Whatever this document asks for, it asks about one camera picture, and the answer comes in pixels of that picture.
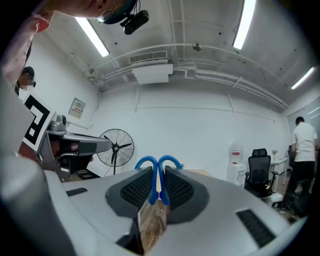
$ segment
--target wall sign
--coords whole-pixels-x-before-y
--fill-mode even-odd
[[[84,102],[82,102],[81,100],[78,100],[77,98],[74,98],[68,114],[70,116],[80,119],[85,109],[85,106],[86,104]]]

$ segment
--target blue handle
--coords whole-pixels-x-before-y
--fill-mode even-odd
[[[151,205],[154,205],[156,200],[159,198],[159,193],[157,192],[157,172],[158,172],[157,160],[153,156],[145,156],[138,161],[138,163],[135,165],[134,169],[140,168],[141,165],[146,161],[150,161],[151,163],[153,163],[151,197],[148,198],[148,200]]]
[[[163,166],[162,166],[162,164],[166,160],[170,160],[171,162],[173,162],[176,165],[176,167],[179,168],[179,169],[183,169],[183,167],[182,167],[181,163],[171,155],[164,155],[158,161],[159,178],[160,178],[160,184],[161,184],[160,198],[161,198],[162,202],[166,206],[168,206],[170,204],[170,201],[169,201],[169,197],[168,197],[168,195],[167,195],[167,193],[165,191],[164,169],[163,169]]]

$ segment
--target camera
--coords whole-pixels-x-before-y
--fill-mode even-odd
[[[136,15],[130,14],[127,19],[120,23],[121,27],[124,27],[124,33],[131,35],[142,25],[146,24],[149,20],[149,13],[146,10],[139,11]]]

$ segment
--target ceiling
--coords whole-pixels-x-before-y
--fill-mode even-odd
[[[318,64],[308,43],[291,18],[269,0],[257,0],[253,19],[241,50],[232,47],[242,11],[240,0],[140,0],[149,21],[132,35],[119,24],[90,20],[110,54],[102,57],[73,17],[56,13],[45,35],[101,91],[136,83],[130,72],[105,79],[128,67],[129,57],[167,51],[174,67],[193,67],[231,75],[270,92],[286,108],[316,82],[316,74],[296,90],[290,89],[310,67]],[[195,51],[190,44],[203,44]],[[175,71],[184,79],[183,71]]]

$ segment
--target white shirt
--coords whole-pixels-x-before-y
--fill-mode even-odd
[[[301,122],[294,129],[292,144],[296,144],[295,162],[315,161],[315,139],[317,139],[315,129],[305,122]]]

